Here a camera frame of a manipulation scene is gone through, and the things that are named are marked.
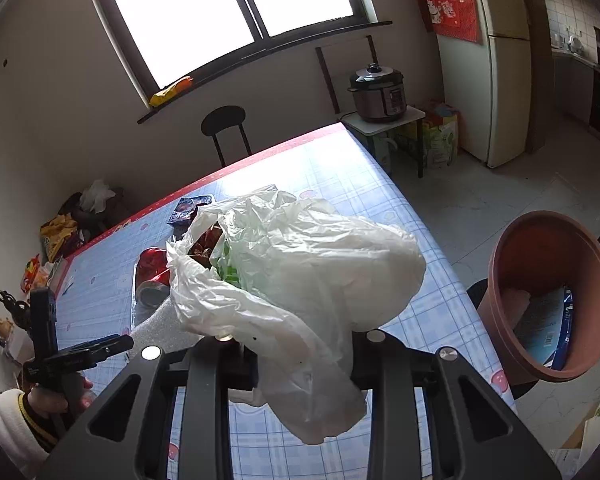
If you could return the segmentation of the left sleeve cuff forearm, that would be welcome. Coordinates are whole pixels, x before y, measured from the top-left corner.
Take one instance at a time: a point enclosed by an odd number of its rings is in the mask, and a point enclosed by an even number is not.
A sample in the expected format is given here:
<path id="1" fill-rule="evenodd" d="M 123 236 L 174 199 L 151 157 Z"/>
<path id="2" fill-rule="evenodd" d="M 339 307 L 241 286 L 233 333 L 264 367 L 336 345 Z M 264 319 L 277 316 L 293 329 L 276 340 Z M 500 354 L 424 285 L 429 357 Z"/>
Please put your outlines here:
<path id="1" fill-rule="evenodd" d="M 27 422 L 24 393 L 0 393 L 0 474 L 9 479 L 34 479 L 50 455 Z"/>

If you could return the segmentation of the person's left hand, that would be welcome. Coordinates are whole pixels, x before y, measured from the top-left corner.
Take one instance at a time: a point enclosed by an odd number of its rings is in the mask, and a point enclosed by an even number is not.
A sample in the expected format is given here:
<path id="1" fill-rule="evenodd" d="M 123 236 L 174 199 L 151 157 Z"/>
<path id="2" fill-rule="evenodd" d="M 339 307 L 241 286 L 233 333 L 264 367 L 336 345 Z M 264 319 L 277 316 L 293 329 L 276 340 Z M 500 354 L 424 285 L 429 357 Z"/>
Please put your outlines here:
<path id="1" fill-rule="evenodd" d="M 95 395 L 92 388 L 93 383 L 87 378 L 83 378 L 84 391 L 80 399 L 79 413 L 85 412 L 93 403 Z M 69 409 L 69 403 L 61 393 L 40 386 L 33 387 L 29 391 L 27 399 L 32 410 L 43 418 L 65 413 Z"/>

